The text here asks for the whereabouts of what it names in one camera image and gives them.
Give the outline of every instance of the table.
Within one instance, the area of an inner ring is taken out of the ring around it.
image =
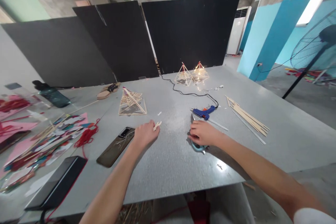
[[[191,84],[189,87],[182,85],[175,87],[185,93],[209,93],[213,96],[220,107],[210,117],[229,129],[225,132],[227,135],[287,173],[336,162],[334,129],[226,66],[207,68],[207,71],[210,78],[198,86]],[[175,76],[176,74],[169,74],[164,75],[164,78],[174,80]],[[215,87],[220,85],[224,87],[215,91]],[[88,163],[52,217],[84,213],[122,155],[110,169],[98,165],[97,157],[125,126],[136,127],[150,119],[155,122],[162,121],[160,135],[136,165],[126,192],[125,204],[225,186],[248,179],[242,169],[239,169],[224,153],[216,148],[209,150],[212,154],[196,153],[187,140],[191,113],[189,108],[200,109],[213,105],[209,98],[183,96],[173,91],[173,85],[169,81],[160,77],[126,82],[122,83],[122,86],[143,93],[147,115],[118,115],[123,92],[121,88],[107,99],[78,112],[78,114],[87,112],[90,122],[103,118],[98,124],[99,131],[94,136],[94,141],[85,146]],[[100,89],[101,87],[88,87],[63,92],[69,98],[74,96],[74,106],[80,107],[93,102]],[[266,145],[263,145],[232,113],[224,95],[232,98],[245,111],[270,128],[268,136],[263,138]],[[63,111],[69,112],[70,109],[73,107],[66,107]],[[82,155],[82,151],[77,149],[71,154]],[[55,168],[65,157],[67,153],[54,162],[57,163]],[[39,177],[51,169],[53,167],[39,169],[37,171],[41,172]],[[23,209],[30,198],[22,199],[20,192],[29,188],[29,183],[31,181],[12,192],[12,201],[8,207],[16,206],[17,211]],[[8,213],[3,212],[0,207],[1,219],[6,218],[4,215],[8,217]],[[37,221],[39,217],[40,213],[29,212],[24,215],[20,223]]]

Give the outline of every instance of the wooden pyramid lamp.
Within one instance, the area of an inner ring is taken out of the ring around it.
[[[184,86],[189,86],[192,79],[193,79],[193,77],[191,76],[188,69],[186,68],[186,66],[182,62],[182,66],[181,66],[178,74],[175,77],[175,82],[180,83]]]
[[[196,85],[202,83],[209,78],[208,72],[204,69],[204,66],[199,61],[194,71],[191,72],[192,78]]]
[[[142,115],[147,114],[145,99],[141,93],[129,91],[123,87],[124,92],[120,101],[119,115]]]

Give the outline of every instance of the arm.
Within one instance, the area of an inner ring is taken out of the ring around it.
[[[155,123],[151,120],[149,123],[136,128],[133,141],[129,144],[125,154],[113,169],[79,224],[111,224],[116,222],[135,163],[146,146],[153,142],[160,132],[160,127],[153,131],[154,126]]]
[[[295,212],[301,208],[314,208],[325,212],[320,203],[295,179],[207,122],[194,121],[190,134],[189,138],[196,144],[215,145],[229,154],[292,220]]]

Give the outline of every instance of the white air conditioner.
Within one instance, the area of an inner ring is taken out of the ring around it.
[[[229,43],[227,45],[227,54],[237,54],[240,43],[244,36],[246,24],[249,20],[251,6],[237,9],[234,17]]]

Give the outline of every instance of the smartphone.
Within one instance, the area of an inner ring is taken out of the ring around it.
[[[134,128],[126,127],[97,158],[97,163],[110,168],[134,137]]]

